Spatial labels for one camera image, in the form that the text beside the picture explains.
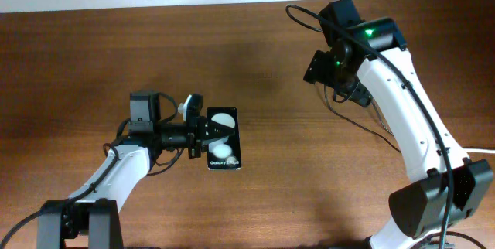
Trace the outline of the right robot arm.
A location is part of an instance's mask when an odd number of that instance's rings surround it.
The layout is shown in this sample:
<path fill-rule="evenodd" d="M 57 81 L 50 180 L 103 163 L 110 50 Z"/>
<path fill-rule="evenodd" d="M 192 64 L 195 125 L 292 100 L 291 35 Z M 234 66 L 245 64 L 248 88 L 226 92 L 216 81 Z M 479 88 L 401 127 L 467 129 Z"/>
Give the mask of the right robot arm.
<path fill-rule="evenodd" d="M 389 196 L 390 220 L 360 246 L 428 248 L 437 237 L 444 247 L 449 227 L 476 212 L 493 170 L 471 160 L 443 124 L 393 19 L 367 22 L 352 0 L 330 2 L 316 17 L 329 50 L 315 53 L 305 81 L 323 84 L 327 102 L 378 104 L 410 181 Z"/>

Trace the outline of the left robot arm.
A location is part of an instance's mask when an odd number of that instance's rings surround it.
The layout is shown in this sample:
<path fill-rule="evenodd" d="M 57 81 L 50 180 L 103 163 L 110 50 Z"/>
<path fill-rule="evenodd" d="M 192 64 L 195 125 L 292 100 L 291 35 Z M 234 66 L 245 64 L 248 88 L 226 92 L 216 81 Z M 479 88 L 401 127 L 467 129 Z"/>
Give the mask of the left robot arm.
<path fill-rule="evenodd" d="M 135 186 L 155 175 L 152 168 L 165 150 L 176 153 L 165 169 L 183 152 L 193 158 L 206 153 L 212 170 L 239 169 L 236 109 L 211 107 L 205 117 L 189 116 L 182 124 L 158 124 L 151 131 L 133 131 L 107 144 L 103 164 L 80 189 L 65 200 L 48 200 L 42 206 L 36 246 L 65 248 L 68 239 L 86 235 L 90 248 L 122 248 L 119 212 Z"/>

